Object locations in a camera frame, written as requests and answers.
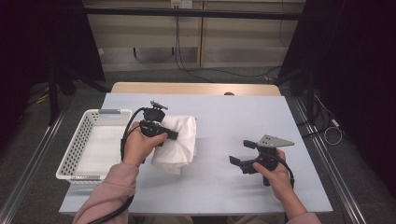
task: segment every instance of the white table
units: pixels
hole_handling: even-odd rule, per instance
[[[149,164],[148,158],[140,168],[131,213],[214,216],[283,212],[259,174],[242,175],[229,163],[229,155],[242,160],[256,158],[257,150],[243,147],[242,142],[258,141],[264,134],[295,143],[281,149],[294,173],[295,191],[306,208],[311,212],[332,211],[284,97],[109,93],[102,108],[136,110],[149,106],[150,100],[167,105],[167,115],[197,118],[197,155],[190,166],[183,168],[182,175],[160,171]],[[60,212],[74,215],[93,187],[71,185]]]

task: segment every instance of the tabletop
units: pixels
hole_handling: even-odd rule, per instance
[[[166,94],[147,93],[161,88]],[[235,96],[223,96],[224,92],[232,92]],[[136,109],[137,106],[149,105],[152,99],[169,107],[167,115],[184,114],[197,118],[197,155],[191,165],[183,167],[182,175],[168,174],[150,164],[141,166],[137,178],[138,193],[130,206],[131,213],[137,216],[282,213],[283,207],[272,189],[262,184],[260,175],[243,175],[228,161],[229,155],[242,160],[257,157],[257,151],[243,147],[242,142],[258,141],[264,134],[295,143],[282,150],[288,155],[288,164],[296,178],[295,191],[307,209],[312,212],[332,211],[287,102],[277,87],[118,83],[107,94],[102,108]],[[75,214],[93,188],[72,184],[60,212]]]

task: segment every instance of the hand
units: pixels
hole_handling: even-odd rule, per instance
[[[285,153],[282,150],[277,149],[276,152],[279,158],[286,161]],[[291,186],[289,172],[284,165],[279,163],[272,172],[258,162],[254,162],[253,167],[268,179],[275,197],[282,203],[289,219],[307,212]]]
[[[131,130],[125,144],[123,163],[139,167],[152,149],[166,140],[168,134],[162,133],[154,137],[146,137],[140,132],[139,122],[135,122]]]
[[[286,161],[285,152],[280,149],[277,149],[276,152],[280,159]],[[272,172],[258,162],[254,162],[253,167],[268,179],[278,200],[282,201],[288,193],[293,192],[289,178],[289,171],[281,163],[279,163]]]

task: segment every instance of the white plastic basket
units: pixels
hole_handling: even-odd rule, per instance
[[[120,140],[132,116],[126,109],[91,109],[81,118],[56,177],[74,184],[100,183],[120,163]]]

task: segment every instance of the metal rail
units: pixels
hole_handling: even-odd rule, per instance
[[[14,190],[9,194],[5,204],[0,210],[0,223],[1,224],[9,224],[11,223],[12,219],[14,218],[22,200],[25,196],[27,190],[30,187],[30,184],[35,177],[35,173],[38,170],[40,163],[43,161],[48,148],[52,142],[53,137],[58,132],[58,129],[64,119],[64,113],[67,108],[70,106],[70,99],[67,99],[64,107],[61,111],[61,114],[58,118],[50,125],[44,134],[43,138],[41,139],[38,147],[35,150],[32,159],[30,159],[28,165],[26,166],[25,170],[23,171],[20,179]]]
[[[300,116],[303,120],[307,120],[306,116],[306,108],[302,100],[296,100],[295,104],[298,108]],[[318,129],[311,125],[305,125],[306,129],[309,133],[316,133]],[[366,224],[366,220],[363,216],[361,208],[359,207],[358,203],[356,202],[355,198],[352,195],[352,192],[347,187],[346,182],[344,181],[343,177],[341,176],[340,172],[338,171],[334,161],[332,160],[332,156],[330,155],[326,145],[324,144],[322,138],[318,134],[314,134],[311,136],[313,143],[315,144],[319,156],[321,157],[327,171],[329,172],[330,178],[337,190],[340,198],[344,204],[346,211],[348,212],[352,222],[354,224]]]
[[[86,14],[130,15],[130,16],[169,16],[169,17],[205,17],[205,18],[236,18],[257,20],[307,21],[320,16],[303,13],[260,12],[260,11],[229,11],[209,9],[173,9],[173,8],[140,8],[140,7],[97,7],[85,6]]]

